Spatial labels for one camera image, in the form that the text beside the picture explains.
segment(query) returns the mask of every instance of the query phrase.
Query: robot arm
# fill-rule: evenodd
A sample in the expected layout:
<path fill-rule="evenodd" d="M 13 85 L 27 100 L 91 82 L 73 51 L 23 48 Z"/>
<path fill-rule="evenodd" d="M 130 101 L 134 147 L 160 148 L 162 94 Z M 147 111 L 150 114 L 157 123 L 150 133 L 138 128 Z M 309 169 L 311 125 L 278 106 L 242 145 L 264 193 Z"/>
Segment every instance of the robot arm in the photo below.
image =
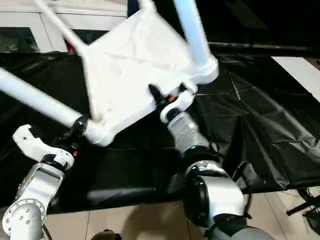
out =
<path fill-rule="evenodd" d="M 273 240 L 261 229 L 250 227 L 244 217 L 244 196 L 237 184 L 212 155 L 209 142 L 188 113 L 179 108 L 179 98 L 191 95 L 180 87 L 177 96 L 162 96 L 149 86 L 161 121 L 171 132 L 175 148 L 186 166 L 184 211 L 197 226 L 207 228 L 206 237 L 218 240 Z"/>
<path fill-rule="evenodd" d="M 64 179 L 64 172 L 72 167 L 74 157 L 65 149 L 43 143 L 30 125 L 19 127 L 13 140 L 27 157 L 38 163 L 18 187 L 14 203 L 3 216 L 3 230 L 11 240 L 39 240 L 43 238 L 42 226 L 49 203 Z"/>

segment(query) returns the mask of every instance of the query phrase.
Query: floor tile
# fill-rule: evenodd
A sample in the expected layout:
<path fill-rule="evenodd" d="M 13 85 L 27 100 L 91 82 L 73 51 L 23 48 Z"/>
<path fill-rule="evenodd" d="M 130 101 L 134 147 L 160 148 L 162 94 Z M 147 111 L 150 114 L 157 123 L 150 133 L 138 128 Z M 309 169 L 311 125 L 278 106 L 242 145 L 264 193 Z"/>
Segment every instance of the floor tile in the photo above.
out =
<path fill-rule="evenodd" d="M 189 240 L 181 202 L 127 206 L 91 211 L 86 240 L 110 229 L 124 240 Z"/>
<path fill-rule="evenodd" d="M 47 216 L 45 225 L 53 240 L 85 240 L 88 218 L 88 211 L 54 214 Z"/>
<path fill-rule="evenodd" d="M 278 219 L 281 228 L 288 240 L 319 240 L 317 235 L 309 228 L 306 220 L 302 216 L 303 211 L 297 212 L 291 216 L 286 214 L 286 211 L 304 203 L 304 200 L 297 194 L 295 190 L 285 192 L 270 192 L 265 194 L 275 215 Z"/>
<path fill-rule="evenodd" d="M 276 240 L 286 239 L 264 193 L 252 195 L 249 214 L 252 219 L 247 221 L 248 225 L 266 231 Z"/>

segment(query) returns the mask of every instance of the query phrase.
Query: cable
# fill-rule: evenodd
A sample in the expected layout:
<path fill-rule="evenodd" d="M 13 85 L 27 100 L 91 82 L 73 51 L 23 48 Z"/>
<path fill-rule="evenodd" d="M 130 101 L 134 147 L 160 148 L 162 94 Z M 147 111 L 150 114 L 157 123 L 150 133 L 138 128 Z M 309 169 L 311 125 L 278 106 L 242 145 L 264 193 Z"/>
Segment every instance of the cable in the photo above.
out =
<path fill-rule="evenodd" d="M 240 164 L 240 166 L 235 170 L 233 176 L 232 176 L 232 180 L 233 181 L 237 181 L 240 177 L 243 179 L 245 186 L 246 186 L 246 191 L 248 194 L 248 199 L 246 201 L 245 207 L 244 207 L 244 215 L 248 218 L 248 219 L 252 219 L 252 217 L 249 215 L 249 209 L 251 207 L 251 202 L 252 202 L 252 194 L 250 191 L 250 185 L 249 185 L 249 181 L 248 179 L 245 177 L 244 175 L 244 170 L 246 168 L 246 166 L 249 164 L 248 161 L 244 161 Z"/>
<path fill-rule="evenodd" d="M 48 228 L 46 227 L 46 225 L 43 224 L 42 229 L 43 229 L 46 237 L 48 238 L 48 240 L 52 240 L 52 237 L 51 237 L 50 232 L 49 232 Z"/>

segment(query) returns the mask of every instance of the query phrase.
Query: black cloth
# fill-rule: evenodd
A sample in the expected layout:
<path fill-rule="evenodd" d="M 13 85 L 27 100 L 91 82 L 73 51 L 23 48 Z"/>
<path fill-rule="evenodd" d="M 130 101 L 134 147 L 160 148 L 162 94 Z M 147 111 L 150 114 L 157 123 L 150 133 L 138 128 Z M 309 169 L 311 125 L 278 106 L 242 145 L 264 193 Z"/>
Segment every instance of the black cloth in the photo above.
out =
<path fill-rule="evenodd" d="M 320 103 L 270 57 L 217 58 L 219 77 L 199 87 L 188 112 L 225 156 L 225 169 L 232 175 L 248 162 L 244 175 L 254 193 L 320 184 Z M 0 54 L 0 67 L 90 114 L 77 55 Z M 14 131 L 20 125 L 35 125 L 50 144 L 67 129 L 3 93 L 0 112 L 0 207 L 4 207 L 35 163 L 13 142 Z M 180 160 L 171 135 L 152 113 L 120 132 L 106 148 L 85 144 L 50 212 L 181 199 Z"/>

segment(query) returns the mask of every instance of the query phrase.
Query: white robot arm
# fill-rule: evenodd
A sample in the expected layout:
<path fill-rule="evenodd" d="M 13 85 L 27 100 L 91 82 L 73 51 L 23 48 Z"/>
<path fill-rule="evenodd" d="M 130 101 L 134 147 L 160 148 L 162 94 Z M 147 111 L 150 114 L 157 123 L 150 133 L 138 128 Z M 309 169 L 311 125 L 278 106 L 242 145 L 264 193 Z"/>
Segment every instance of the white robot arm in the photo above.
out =
<path fill-rule="evenodd" d="M 18 187 L 14 203 L 3 216 L 3 230 L 11 240 L 39 240 L 43 238 L 42 226 L 49 203 L 64 179 L 64 171 L 72 167 L 74 157 L 62 148 L 43 143 L 30 125 L 19 127 L 13 140 L 27 157 L 38 163 Z"/>

